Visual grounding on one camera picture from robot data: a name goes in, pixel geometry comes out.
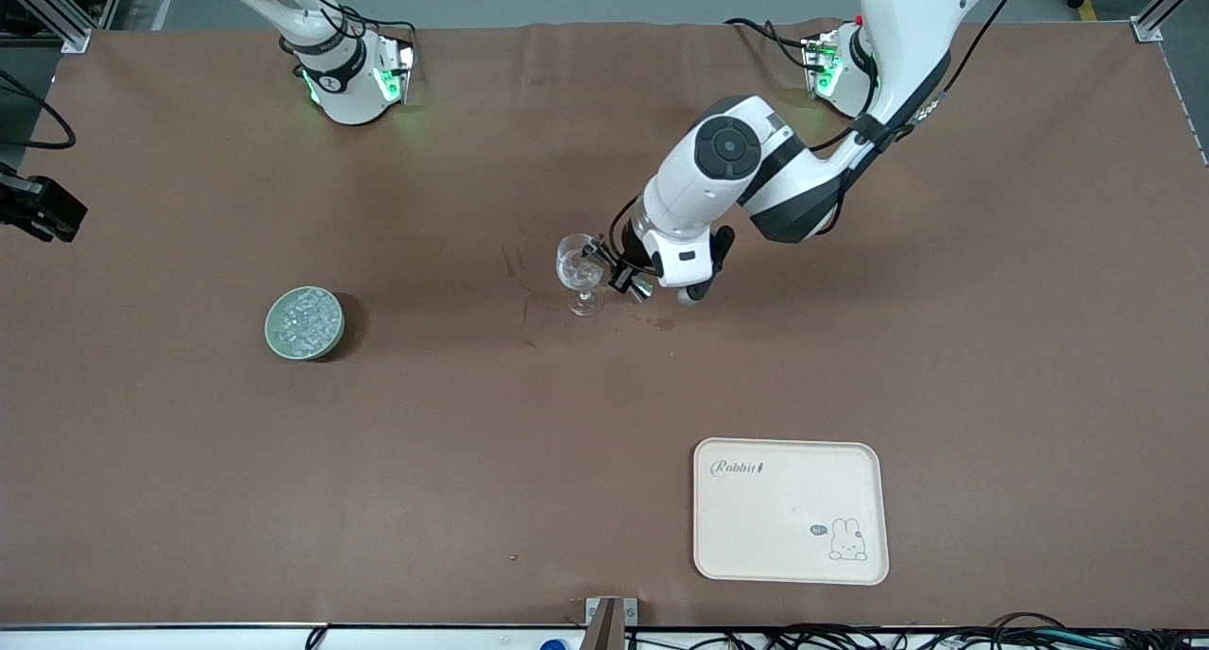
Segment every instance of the green led light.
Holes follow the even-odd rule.
[[[382,89],[382,98],[386,98],[387,101],[394,101],[400,98],[398,76],[378,69],[374,69],[374,74],[378,87]]]
[[[314,83],[311,82],[311,76],[306,72],[306,70],[302,71],[302,81],[306,81],[306,87],[311,91],[311,101],[320,104],[319,93],[314,91]]]

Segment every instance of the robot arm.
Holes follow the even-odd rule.
[[[351,21],[336,0],[238,1],[282,33],[285,47],[302,63],[311,99],[334,121],[368,123],[405,101],[413,43]]]
[[[74,240],[88,213],[50,178],[22,178],[0,163],[0,225],[13,225],[39,240]]]
[[[687,289],[682,301],[700,301],[721,268],[712,257],[719,233],[733,237],[729,227],[712,232],[713,220],[734,203],[768,240],[797,244],[827,232],[845,190],[909,128],[939,85],[953,35],[978,1],[861,0],[863,19],[828,34],[835,46],[816,51],[826,62],[811,76],[812,92],[833,104],[864,103],[829,158],[808,150],[760,98],[713,104],[637,199],[621,232],[613,288],[627,291],[626,271],[643,268],[664,288]],[[854,65],[858,71],[840,74]]]

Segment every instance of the black cable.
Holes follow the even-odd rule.
[[[319,1],[320,5],[325,5],[329,8],[335,10],[341,16],[343,16],[345,19],[349,19],[349,21],[353,21],[355,23],[359,23],[359,25],[361,25],[363,30],[366,29],[366,24],[374,24],[375,27],[406,27],[407,31],[410,33],[410,36],[411,36],[410,45],[416,45],[416,25],[412,24],[411,22],[407,22],[406,19],[397,19],[397,21],[370,19],[368,17],[364,17],[357,10],[353,10],[353,8],[348,7],[347,5],[341,5],[340,2],[332,2],[330,0],[317,0],[317,1]],[[320,8],[319,12],[322,12],[324,19],[326,19],[328,23],[331,24],[331,28],[336,29],[337,34],[340,34],[340,35],[342,35],[342,36],[345,36],[347,39],[359,37],[357,34],[351,34],[351,33],[343,30],[341,28],[341,25],[337,25],[331,19],[331,16],[328,14],[326,10],[322,10]]]
[[[713,645],[716,643],[728,643],[729,644],[730,643],[730,638],[728,638],[725,636],[723,636],[722,638],[711,638],[708,640],[702,640],[701,643],[698,643],[695,645],[690,645],[688,650],[701,650],[701,648],[707,648],[707,646]]]
[[[1029,637],[1040,638],[1042,642],[1062,643],[1063,645],[1084,648],[1086,650],[1106,650],[1106,646],[1111,645],[1109,642],[1098,638],[1097,634],[1064,634],[1062,637],[1053,637],[1045,633],[1037,633],[1034,629],[1023,629],[1023,632]],[[1014,638],[1016,633],[1006,634],[1005,637],[1012,636]]]
[[[638,633],[631,633],[626,636],[626,639],[632,644],[637,643],[640,645],[654,645],[655,648],[666,648],[667,650],[684,650],[679,645],[669,645],[667,643],[660,643],[658,640],[648,640],[644,638],[638,638]]]
[[[873,91],[877,89],[877,87],[878,87],[878,64],[875,62],[873,62],[872,57],[869,58],[869,70],[866,71],[866,74],[868,74],[868,77],[869,77],[869,89],[866,91],[866,93],[864,93],[864,104],[861,105],[861,114],[864,114],[866,111],[869,110],[869,106],[873,106]],[[831,146],[831,145],[833,145],[833,144],[835,144],[838,141],[841,141],[841,139],[846,138],[849,130],[851,130],[851,128],[844,128],[843,130],[840,130],[839,134],[837,134],[837,137],[833,137],[828,141],[825,141],[822,144],[816,144],[816,145],[809,146],[806,149],[810,150],[810,151],[827,150],[828,146]]]
[[[995,626],[995,632],[991,634],[990,650],[1003,650],[1003,631],[1007,628],[1007,625],[1014,622],[1016,620],[1023,620],[1023,619],[1041,620],[1053,625],[1057,628],[1066,628],[1062,622],[1048,615],[1042,615],[1040,613],[1012,613],[1010,615],[1003,615],[1002,617],[996,620],[996,622],[999,623],[993,622]]]
[[[860,645],[858,643],[856,643],[855,639],[851,638],[852,636],[858,636],[858,637],[862,637],[862,638],[866,638],[866,639],[870,640],[873,643],[873,648],[875,650],[885,650],[885,646],[881,645],[881,642],[878,640],[877,637],[873,637],[872,633],[869,633],[869,632],[867,632],[867,631],[864,631],[862,628],[851,627],[851,626],[841,626],[841,625],[816,625],[816,626],[820,627],[820,628],[822,628],[822,629],[827,629],[828,633],[831,633],[833,636],[834,634],[841,634],[841,636],[849,637],[849,640],[851,640],[852,646],[855,646],[855,648],[861,648],[862,650],[864,650],[863,645]]]
[[[326,636],[328,636],[328,625],[312,628],[311,633],[307,633],[306,645],[303,645],[303,650],[314,650],[316,648],[319,646],[320,643],[323,643],[323,639],[326,638]]]
[[[63,132],[66,133],[68,137],[68,139],[65,139],[64,141],[6,141],[6,139],[0,139],[0,144],[25,146],[29,147],[30,150],[69,150],[70,147],[75,146],[76,141],[75,130],[71,129],[71,124],[69,124],[68,121],[63,116],[60,116],[59,112],[54,110],[54,108],[47,104],[47,101],[34,91],[27,89],[25,85],[22,83],[21,81],[17,81],[17,79],[12,77],[12,74],[8,74],[8,71],[0,69],[0,77],[2,77],[5,81],[8,81],[8,83],[12,85],[15,89],[12,92],[16,92],[22,98],[29,98],[34,100],[35,103],[37,103],[39,106],[45,109],[46,112],[51,115],[52,120],[56,120],[58,122],[59,127],[63,128]]]
[[[798,58],[794,57],[792,52],[789,52],[789,47],[799,47],[800,48],[802,47],[802,41],[800,40],[796,41],[793,39],[787,39],[787,37],[781,36],[781,34],[777,34],[776,33],[776,27],[773,25],[773,21],[771,19],[764,22],[763,27],[760,27],[756,22],[752,22],[751,19],[745,19],[742,17],[735,17],[735,18],[731,18],[731,19],[727,19],[725,22],[723,22],[723,24],[729,24],[731,27],[747,27],[747,28],[754,30],[756,34],[759,34],[759,35],[764,36],[765,39],[775,42],[776,47],[781,48],[781,52],[785,54],[785,58],[788,59],[789,62],[792,62],[799,69],[805,69],[808,71],[822,71],[823,70],[823,68],[820,66],[820,65],[817,65],[817,64],[806,64],[805,62],[799,62]]]
[[[1117,634],[1130,650],[1159,650],[1162,648],[1162,639],[1151,631],[1126,628],[1117,629]]]
[[[855,640],[852,640],[851,638],[843,637],[843,633],[844,633],[844,631],[846,631],[846,627],[839,627],[839,628],[843,629],[840,633],[835,633],[834,632],[835,628],[838,628],[838,627],[829,626],[829,625],[798,623],[798,625],[789,625],[787,627],[783,627],[781,629],[781,632],[782,633],[799,633],[799,634],[803,634],[804,637],[811,638],[811,639],[821,638],[823,640],[827,640],[829,643],[829,645],[823,645],[821,643],[812,643],[812,644],[821,645],[821,646],[825,646],[825,648],[835,648],[837,650],[856,650],[856,649],[860,648],[860,645]],[[805,642],[805,638],[799,637],[799,643],[803,643],[803,642]]]
[[[793,650],[781,632],[765,633],[764,638],[768,638],[768,645],[764,646],[764,650],[773,650],[774,646],[781,648],[781,650]]]
[[[630,267],[631,271],[640,272],[640,274],[652,275],[655,277],[655,279],[658,279],[659,272],[652,271],[650,268],[647,267],[635,266],[634,262],[630,262],[625,257],[621,257],[621,249],[618,249],[617,240],[614,240],[613,238],[613,231],[617,230],[617,224],[620,224],[621,215],[625,215],[626,210],[630,210],[631,205],[638,203],[638,197],[642,197],[642,195],[635,195],[635,197],[631,198],[630,202],[625,202],[625,205],[621,207],[621,210],[617,211],[617,215],[613,215],[613,221],[612,224],[608,225],[608,242],[606,242],[606,244],[608,244],[609,249],[612,249],[613,257],[620,260],[624,263],[624,266]]]
[[[936,634],[935,637],[932,637],[932,639],[925,642],[924,645],[920,645],[915,650],[933,650],[937,645],[941,645],[941,643],[944,643],[945,640],[948,640],[950,638],[956,638],[956,637],[960,637],[960,636],[967,636],[967,634],[970,634],[972,632],[977,632],[977,631],[978,629],[973,628],[973,627],[950,628],[950,629],[948,629],[945,632]]]
[[[823,71],[823,68],[818,64],[806,64],[805,62],[798,62],[798,58],[794,57],[793,53],[789,52],[789,48],[785,45],[786,40],[788,39],[782,39],[781,34],[776,33],[776,27],[773,25],[771,19],[764,22],[764,28],[768,30],[769,34],[773,35],[773,42],[776,43],[776,47],[781,48],[781,52],[785,53],[785,58],[788,59],[789,62],[793,62],[796,66],[798,66],[799,69],[805,69],[806,71],[815,71],[815,72]],[[799,41],[793,45],[799,48],[802,47],[802,42]]]
[[[730,27],[747,27],[748,29],[752,29],[753,31],[756,31],[756,34],[759,34],[759,35],[764,36],[765,39],[780,40],[780,42],[782,42],[785,45],[791,45],[791,46],[796,46],[796,47],[800,47],[802,46],[802,42],[794,41],[794,40],[789,40],[789,39],[782,39],[779,35],[769,33],[764,27],[760,27],[756,22],[752,22],[751,19],[747,19],[747,18],[744,18],[744,17],[733,17],[733,18],[727,19],[725,22],[723,22],[723,24],[728,24]]]
[[[958,76],[960,76],[962,70],[966,68],[966,62],[970,62],[970,56],[974,53],[974,48],[978,47],[978,42],[982,40],[983,34],[987,33],[987,29],[990,27],[991,22],[995,21],[995,17],[999,17],[999,12],[1003,10],[1005,5],[1007,5],[1007,0],[1000,0],[999,5],[995,6],[995,11],[990,13],[990,18],[987,19],[985,24],[982,25],[982,29],[978,30],[978,35],[974,36],[973,42],[970,43],[970,50],[967,50],[965,57],[962,57],[961,64],[958,64],[958,70],[954,71],[953,77],[949,79],[948,83],[945,83],[944,92],[949,92],[953,83],[958,82]]]
[[[744,640],[742,638],[740,638],[737,633],[734,633],[734,632],[729,631],[729,632],[724,632],[724,634],[725,634],[727,638],[729,638],[730,645],[734,645],[739,650],[756,650],[754,645],[752,645],[751,643],[747,643],[746,640]]]
[[[827,640],[827,643],[821,643],[820,639]],[[799,648],[799,646],[803,646],[803,645],[810,645],[810,646],[814,646],[814,648],[821,648],[822,650],[850,650],[848,648],[844,648],[840,644],[837,644],[834,640],[832,640],[829,638],[826,638],[826,637],[822,637],[822,636],[818,636],[818,634],[816,634],[814,632],[805,632],[805,633],[802,633],[800,636],[798,636],[798,645],[796,645],[796,648]]]
[[[348,30],[347,27],[349,25],[348,24],[349,21],[359,23],[359,25],[361,27],[363,33],[364,33],[364,30],[366,30],[366,22],[368,22],[368,19],[365,19],[364,17],[361,17],[360,13],[357,12],[355,10],[353,10],[351,7],[347,7],[345,5],[337,4],[337,2],[332,2],[330,0],[317,0],[317,1],[320,4],[320,6],[326,6],[326,7],[329,7],[331,10],[335,10],[336,12],[340,13],[340,16],[341,16],[341,23],[337,24],[336,21],[331,18],[331,14],[329,14],[326,10],[324,10],[323,7],[320,7],[318,10],[318,12],[320,14],[323,14],[324,21],[326,21],[328,24],[332,29],[335,29],[337,34],[345,36],[346,39],[359,39],[360,37],[360,34],[357,34],[357,33],[354,33],[352,30]]]

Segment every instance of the floor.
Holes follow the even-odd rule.
[[[531,23],[653,22],[718,23],[729,17],[793,23],[822,16],[848,16],[858,0],[341,0],[380,19],[406,18],[423,28],[493,28]],[[1124,19],[1149,0],[1092,0],[1099,19]],[[984,21],[995,0],[983,1],[971,21]],[[1012,0],[1006,22],[1075,21],[1065,0]],[[265,29],[268,24],[236,0],[131,0],[125,28]],[[1209,31],[1209,0],[1188,0],[1163,27],[1163,43],[1192,124],[1209,132],[1209,58],[1202,34]],[[48,86],[58,53],[0,48],[0,66],[35,89]],[[0,95],[4,134],[25,137],[36,108]],[[0,145],[0,161],[19,161],[21,150]]]

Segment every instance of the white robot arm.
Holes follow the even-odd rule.
[[[916,116],[949,66],[958,25],[980,0],[861,0],[863,19],[810,48],[821,71],[812,93],[855,116],[829,158],[820,158],[760,98],[724,98],[705,111],[635,202],[611,284],[629,291],[636,272],[700,301],[734,232],[713,220],[737,203],[768,240],[797,244],[827,232],[845,190],[930,110]]]
[[[383,36],[349,19],[336,0],[238,0],[282,33],[302,63],[311,98],[334,121],[376,120],[404,101],[413,43]]]

